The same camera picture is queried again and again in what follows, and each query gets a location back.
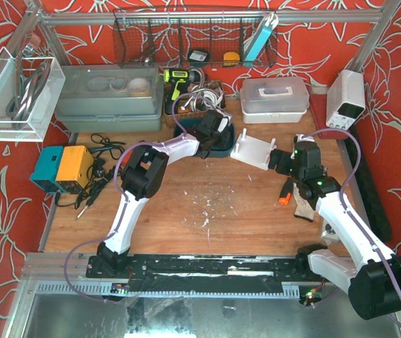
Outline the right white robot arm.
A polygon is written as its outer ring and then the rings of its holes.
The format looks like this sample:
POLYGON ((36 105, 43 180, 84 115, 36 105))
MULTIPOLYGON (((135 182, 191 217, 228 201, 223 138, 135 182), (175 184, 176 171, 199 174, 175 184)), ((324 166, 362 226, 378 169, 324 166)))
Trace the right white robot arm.
POLYGON ((295 138, 292 152, 274 149, 269 168, 290 177, 299 194, 336 233, 345 260, 322 244, 298 249, 302 267, 344 291, 364 320, 401 311, 401 256, 394 254, 353 209, 338 181, 327 174, 311 137, 295 138))

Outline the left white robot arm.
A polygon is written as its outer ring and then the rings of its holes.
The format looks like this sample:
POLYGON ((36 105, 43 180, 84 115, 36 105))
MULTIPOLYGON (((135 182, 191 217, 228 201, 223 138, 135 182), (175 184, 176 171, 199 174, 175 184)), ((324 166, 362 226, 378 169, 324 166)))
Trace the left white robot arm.
POLYGON ((183 158, 209 152, 229 139, 231 114, 209 110, 195 127, 181 128, 181 134, 165 142, 139 142, 121 155, 114 176, 120 204, 111 229, 98 245, 96 258, 112 272, 125 269, 127 254, 137 220, 145 204, 159 190, 168 165, 183 158))

